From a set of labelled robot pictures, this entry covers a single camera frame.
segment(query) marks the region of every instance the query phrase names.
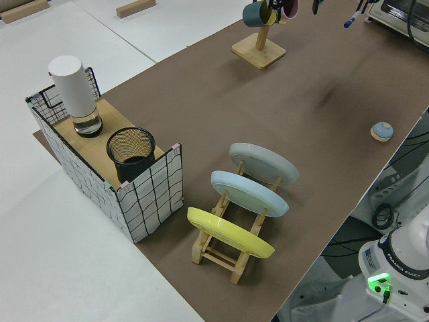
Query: black mesh cup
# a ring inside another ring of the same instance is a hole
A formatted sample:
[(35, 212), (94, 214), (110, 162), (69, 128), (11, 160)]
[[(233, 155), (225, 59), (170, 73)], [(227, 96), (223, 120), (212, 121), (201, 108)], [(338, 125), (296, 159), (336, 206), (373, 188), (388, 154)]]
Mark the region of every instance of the black mesh cup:
[(116, 131), (107, 141), (106, 150), (120, 183), (133, 181), (155, 162), (155, 139), (140, 127)]

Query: pink clip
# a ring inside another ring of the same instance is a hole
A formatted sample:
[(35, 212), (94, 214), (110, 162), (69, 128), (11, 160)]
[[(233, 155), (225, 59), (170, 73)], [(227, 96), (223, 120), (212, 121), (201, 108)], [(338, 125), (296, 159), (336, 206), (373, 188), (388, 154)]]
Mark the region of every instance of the pink clip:
[(125, 181), (121, 184), (121, 189), (124, 189), (129, 184), (128, 181)]

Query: yellow plate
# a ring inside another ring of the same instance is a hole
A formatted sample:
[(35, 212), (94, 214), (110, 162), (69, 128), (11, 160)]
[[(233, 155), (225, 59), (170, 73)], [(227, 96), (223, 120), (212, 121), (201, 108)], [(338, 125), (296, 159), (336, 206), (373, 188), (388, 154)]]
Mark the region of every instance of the yellow plate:
[(268, 258), (274, 253), (271, 245), (250, 231), (206, 211), (189, 207), (188, 220), (214, 238), (252, 256)]

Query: white table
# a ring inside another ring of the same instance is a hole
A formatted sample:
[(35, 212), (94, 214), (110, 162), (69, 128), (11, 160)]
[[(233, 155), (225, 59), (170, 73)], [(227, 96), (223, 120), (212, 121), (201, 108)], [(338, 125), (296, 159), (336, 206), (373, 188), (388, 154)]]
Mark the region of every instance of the white table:
[(116, 8), (132, 0), (74, 0), (102, 24), (159, 62), (242, 17), (250, 0), (157, 0), (120, 19)]
[(202, 321), (32, 136), (24, 98), (52, 84), (61, 54), (102, 93), (154, 63), (75, 3), (0, 21), (0, 320)]

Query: green light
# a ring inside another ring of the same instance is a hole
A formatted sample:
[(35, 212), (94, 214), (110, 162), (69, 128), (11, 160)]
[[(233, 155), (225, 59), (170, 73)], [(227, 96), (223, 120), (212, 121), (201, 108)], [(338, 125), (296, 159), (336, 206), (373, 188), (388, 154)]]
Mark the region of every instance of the green light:
[(378, 280), (387, 280), (390, 278), (390, 274), (388, 273), (381, 273), (375, 276), (371, 276), (368, 278), (368, 284), (377, 282)]
[[(371, 290), (375, 290), (375, 287), (377, 286), (378, 282), (385, 282), (386, 280), (388, 280), (390, 278), (390, 274), (388, 273), (381, 273), (378, 275), (374, 275), (368, 278), (368, 286)], [(385, 289), (387, 291), (389, 291), (390, 289), (390, 285), (386, 285)]]

